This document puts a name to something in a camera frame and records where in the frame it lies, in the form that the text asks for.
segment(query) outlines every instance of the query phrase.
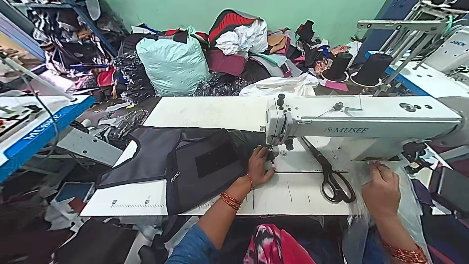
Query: black thread cone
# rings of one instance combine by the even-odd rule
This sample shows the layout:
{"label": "black thread cone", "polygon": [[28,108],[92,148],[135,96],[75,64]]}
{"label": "black thread cone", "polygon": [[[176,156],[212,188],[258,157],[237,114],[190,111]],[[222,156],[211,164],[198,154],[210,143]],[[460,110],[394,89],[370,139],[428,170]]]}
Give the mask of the black thread cone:
{"label": "black thread cone", "polygon": [[348,52],[337,54],[332,66],[328,70],[323,71],[324,78],[336,82],[345,81],[347,78],[345,70],[347,69],[349,62],[352,60],[352,57],[352,54]]}
{"label": "black thread cone", "polygon": [[393,62],[393,57],[386,54],[373,54],[365,61],[353,80],[361,85],[373,86],[379,83],[379,78],[386,68]]}

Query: black bag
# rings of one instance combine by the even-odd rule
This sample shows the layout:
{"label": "black bag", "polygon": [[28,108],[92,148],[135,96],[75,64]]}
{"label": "black bag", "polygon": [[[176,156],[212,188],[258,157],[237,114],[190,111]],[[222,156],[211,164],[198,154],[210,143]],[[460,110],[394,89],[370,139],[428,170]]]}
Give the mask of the black bag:
{"label": "black bag", "polygon": [[183,213],[226,190],[246,173],[264,132],[140,126],[134,156],[105,172],[98,188],[166,179],[168,215]]}

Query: industrial sewing machine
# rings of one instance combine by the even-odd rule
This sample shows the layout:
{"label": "industrial sewing machine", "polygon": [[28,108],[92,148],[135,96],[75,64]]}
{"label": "industrial sewing machine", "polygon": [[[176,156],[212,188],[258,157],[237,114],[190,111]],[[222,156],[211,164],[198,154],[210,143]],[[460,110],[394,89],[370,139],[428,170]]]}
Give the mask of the industrial sewing machine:
{"label": "industrial sewing machine", "polygon": [[[456,98],[468,105],[468,98]],[[339,146],[351,160],[387,160],[409,143],[469,143],[467,107],[429,96],[318,96],[268,101],[266,141],[271,149],[305,136],[344,137]]]}

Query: bangle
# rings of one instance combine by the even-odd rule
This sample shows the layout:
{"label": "bangle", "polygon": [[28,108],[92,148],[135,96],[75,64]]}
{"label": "bangle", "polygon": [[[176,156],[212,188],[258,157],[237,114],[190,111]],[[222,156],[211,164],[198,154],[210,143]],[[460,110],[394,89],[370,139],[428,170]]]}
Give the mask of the bangle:
{"label": "bangle", "polygon": [[221,196],[221,197],[225,197],[227,200],[229,200],[229,201],[231,201],[231,202],[233,202],[233,203],[235,203],[235,204],[237,204],[237,205],[240,205],[240,206],[241,206],[241,204],[242,204],[242,202],[240,202],[239,200],[233,198],[232,196],[230,196],[230,195],[227,194],[226,192],[222,192],[222,193],[220,194],[220,196]]}
{"label": "bangle", "polygon": [[220,194],[220,197],[227,205],[229,205],[231,208],[235,209],[236,211],[238,211],[241,208],[241,203],[242,202],[240,202],[237,199],[231,197],[226,192],[222,192]]}
{"label": "bangle", "polygon": [[391,257],[404,263],[411,264],[425,264],[428,263],[427,257],[422,251],[422,248],[416,244],[418,251],[403,250],[394,246],[389,245],[383,241],[383,246],[389,252]]}
{"label": "bangle", "polygon": [[221,197],[221,199],[227,204],[229,205],[231,208],[235,209],[236,211],[238,211],[241,207],[237,204],[234,204],[232,203],[231,201],[227,200],[225,197]]}
{"label": "bangle", "polygon": [[246,176],[248,176],[248,177],[249,177],[249,180],[251,181],[251,189],[249,189],[249,190],[251,191],[251,190],[252,190],[252,178],[251,178],[251,175],[249,175],[249,174],[247,174],[247,173],[246,173]]}

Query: scissors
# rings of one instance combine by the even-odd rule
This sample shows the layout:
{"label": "scissors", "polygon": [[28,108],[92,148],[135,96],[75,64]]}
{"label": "scissors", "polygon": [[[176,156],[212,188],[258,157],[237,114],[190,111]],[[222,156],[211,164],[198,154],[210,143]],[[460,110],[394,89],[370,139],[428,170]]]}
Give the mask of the scissors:
{"label": "scissors", "polygon": [[[355,201],[355,192],[350,185],[350,183],[345,179],[345,177],[338,171],[334,171],[332,169],[332,165],[329,163],[329,161],[322,155],[319,150],[317,150],[305,137],[301,137],[301,140],[306,144],[308,149],[311,151],[313,156],[316,158],[316,160],[321,164],[323,168],[323,173],[324,173],[324,181],[322,183],[322,193],[331,202],[341,202],[344,201],[346,203],[351,203]],[[342,189],[342,187],[339,185],[337,180],[334,178],[333,174],[337,175],[347,186],[348,191],[350,192],[350,197],[347,196],[345,191]],[[329,185],[332,189],[332,193],[334,194],[333,197],[330,197],[327,195],[327,193],[324,190],[324,187],[326,185]]]}

